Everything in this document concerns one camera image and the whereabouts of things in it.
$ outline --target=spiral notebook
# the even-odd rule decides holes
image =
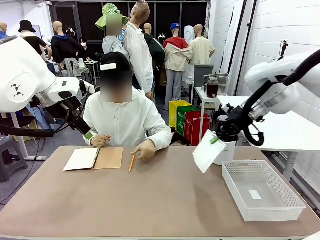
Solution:
[[[121,168],[122,154],[122,147],[75,149],[63,171],[119,169]]]

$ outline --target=baseball cap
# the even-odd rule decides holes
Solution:
[[[172,31],[173,29],[180,29],[180,24],[179,23],[173,23],[170,27],[170,31]]]
[[[121,87],[132,82],[131,66],[128,59],[121,52],[109,52],[100,60],[100,65],[115,64],[115,69],[100,71],[101,84],[110,88]]]

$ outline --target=jar with dark liquid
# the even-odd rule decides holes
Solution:
[[[218,95],[219,82],[217,77],[211,77],[206,87],[206,96],[208,98],[216,98]]]

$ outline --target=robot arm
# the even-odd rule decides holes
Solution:
[[[74,111],[81,106],[76,98],[80,81],[75,77],[56,77],[40,55],[21,37],[0,40],[0,113],[22,110],[32,99],[54,118],[63,118],[72,129],[87,134],[90,127]],[[84,82],[89,93],[95,88]],[[0,125],[0,132],[15,136],[52,137],[57,131],[17,129]]]
[[[244,77],[245,85],[254,92],[241,106],[228,105],[227,119],[218,123],[216,134],[225,142],[238,140],[243,131],[245,137],[255,146],[264,143],[264,133],[253,138],[249,126],[254,122],[263,122],[263,117],[273,112],[286,114],[299,100],[294,83],[299,81],[310,92],[320,97],[320,88],[316,87],[320,76],[320,50],[313,54],[301,53],[293,56],[281,56],[271,62],[252,67]]]

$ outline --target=dark green jacket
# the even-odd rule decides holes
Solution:
[[[144,34],[144,39],[149,46],[149,50],[152,56],[152,60],[156,67],[160,67],[164,64],[166,58],[166,52],[164,47],[150,34]]]

